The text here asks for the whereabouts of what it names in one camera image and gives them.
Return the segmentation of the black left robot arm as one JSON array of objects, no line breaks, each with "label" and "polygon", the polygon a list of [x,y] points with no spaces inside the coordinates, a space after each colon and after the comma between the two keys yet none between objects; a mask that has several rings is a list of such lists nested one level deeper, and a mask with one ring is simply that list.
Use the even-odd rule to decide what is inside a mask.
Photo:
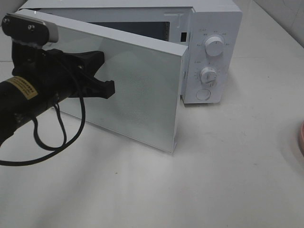
[{"label": "black left robot arm", "polygon": [[67,98],[104,98],[115,93],[114,81],[95,75],[105,63],[102,51],[65,53],[14,47],[12,77],[0,84],[0,141]]}]

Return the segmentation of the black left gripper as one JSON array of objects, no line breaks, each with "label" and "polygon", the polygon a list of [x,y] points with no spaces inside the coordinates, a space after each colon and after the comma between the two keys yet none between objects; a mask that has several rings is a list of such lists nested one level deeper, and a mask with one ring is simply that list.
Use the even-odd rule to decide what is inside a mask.
[{"label": "black left gripper", "polygon": [[114,81],[94,77],[104,62],[102,51],[65,53],[58,49],[40,49],[34,62],[14,66],[12,75],[26,80],[45,100],[62,101],[81,95],[108,99],[115,93]]}]

